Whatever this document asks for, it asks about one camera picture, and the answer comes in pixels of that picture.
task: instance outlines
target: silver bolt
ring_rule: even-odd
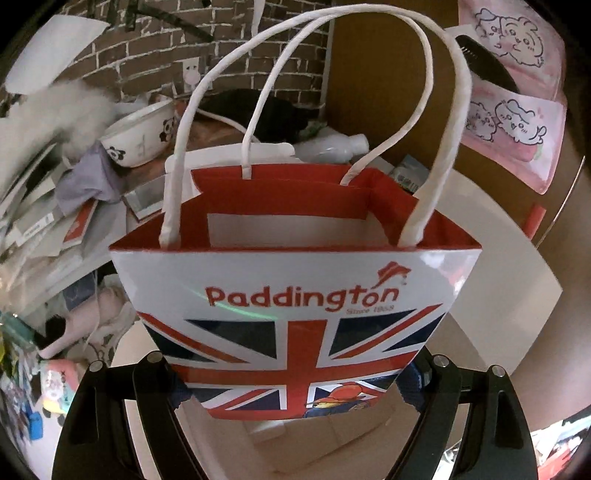
[[[89,370],[93,373],[99,372],[103,368],[103,362],[96,360],[90,364]]]
[[[505,369],[503,367],[501,367],[500,365],[493,365],[492,366],[492,372],[497,376],[497,377],[504,377],[505,376]]]
[[[433,357],[433,363],[438,367],[447,367],[449,365],[449,358],[445,355],[435,355]]]
[[[150,352],[148,354],[148,362],[151,364],[157,364],[162,360],[162,354],[160,352]]]

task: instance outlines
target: panda bowl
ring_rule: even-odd
[[[148,105],[111,125],[100,141],[115,163],[139,167],[168,147],[174,130],[174,102]]]

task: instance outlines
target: white fluffy object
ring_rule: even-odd
[[[81,80],[56,83],[13,106],[0,124],[0,197],[47,144],[78,160],[115,121],[115,104]]]

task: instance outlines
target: white bottle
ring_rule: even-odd
[[[369,151],[365,135],[332,134],[294,145],[295,156],[307,163],[347,163]]]

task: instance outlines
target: brick wall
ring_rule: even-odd
[[[61,79],[84,78],[127,100],[139,93],[184,91],[183,60],[198,58],[202,75],[223,56],[250,38],[252,0],[148,0],[148,4],[174,13],[211,33],[206,43],[179,28],[150,17],[137,17],[135,31],[124,28],[127,0],[119,3],[118,20],[85,49]],[[86,0],[71,0],[63,8],[69,15],[86,15]],[[259,31],[299,13],[324,8],[330,0],[271,0],[265,4]],[[97,2],[95,18],[105,19],[108,2]],[[272,37],[235,62],[215,80],[211,92],[233,88],[261,89],[275,59],[299,29]],[[328,24],[308,37],[294,52],[275,83],[275,95],[302,106],[318,107],[328,40]]]

